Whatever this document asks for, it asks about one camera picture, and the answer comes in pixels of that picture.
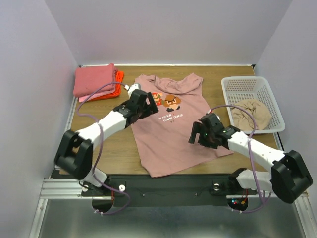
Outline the dusty pink graphic t-shirt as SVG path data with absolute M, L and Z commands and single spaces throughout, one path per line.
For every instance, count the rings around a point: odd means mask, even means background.
M 151 177 L 163 177 L 232 154 L 220 146 L 189 143 L 193 123 L 210 107 L 202 95 L 203 78 L 192 73 L 181 81 L 140 75 L 135 82 L 151 92 L 158 112 L 131 125 L 141 165 Z

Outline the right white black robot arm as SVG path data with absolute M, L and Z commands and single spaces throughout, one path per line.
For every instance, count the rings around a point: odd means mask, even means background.
M 285 203 L 293 203 L 312 184 L 312 176 L 302 156 L 266 146 L 234 126 L 224 127 L 218 116 L 206 114 L 193 123 L 189 143 L 217 149 L 224 147 L 258 163 L 264 172 L 239 168 L 229 176 L 228 188 L 233 193 L 255 189 L 274 193 Z

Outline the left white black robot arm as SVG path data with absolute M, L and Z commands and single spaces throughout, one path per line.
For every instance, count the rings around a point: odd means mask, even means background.
M 129 99 L 115 107 L 103 119 L 78 131 L 68 130 L 62 136 L 54 163 L 75 177 L 93 185 L 98 195 L 110 191 L 107 175 L 93 165 L 93 151 L 113 134 L 124 130 L 139 119 L 158 112 L 150 92 L 135 89 Z

